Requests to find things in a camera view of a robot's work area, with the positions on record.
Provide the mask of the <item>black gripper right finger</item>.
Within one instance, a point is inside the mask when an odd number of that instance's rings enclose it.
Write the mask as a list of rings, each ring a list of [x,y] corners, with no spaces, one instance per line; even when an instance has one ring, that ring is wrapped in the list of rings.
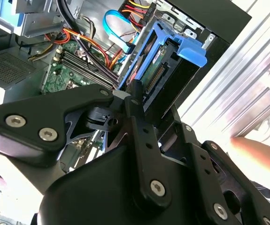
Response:
[[[172,108],[172,157],[189,168],[190,197],[202,225],[270,225],[270,203],[212,141],[199,143]]]

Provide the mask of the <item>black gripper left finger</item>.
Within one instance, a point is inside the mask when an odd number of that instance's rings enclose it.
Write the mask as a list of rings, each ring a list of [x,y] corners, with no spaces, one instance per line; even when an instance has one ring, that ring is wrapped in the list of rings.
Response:
[[[49,167],[57,163],[66,144],[94,130],[109,133],[108,153],[128,142],[121,132],[131,117],[149,124],[138,98],[119,98],[99,84],[2,104],[0,153]]]

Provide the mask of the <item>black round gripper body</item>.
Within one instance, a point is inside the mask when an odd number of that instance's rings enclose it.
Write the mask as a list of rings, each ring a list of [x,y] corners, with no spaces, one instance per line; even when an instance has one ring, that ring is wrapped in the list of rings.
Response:
[[[201,225],[189,168],[160,153],[152,126],[135,117],[128,139],[58,179],[38,212],[40,225]]]

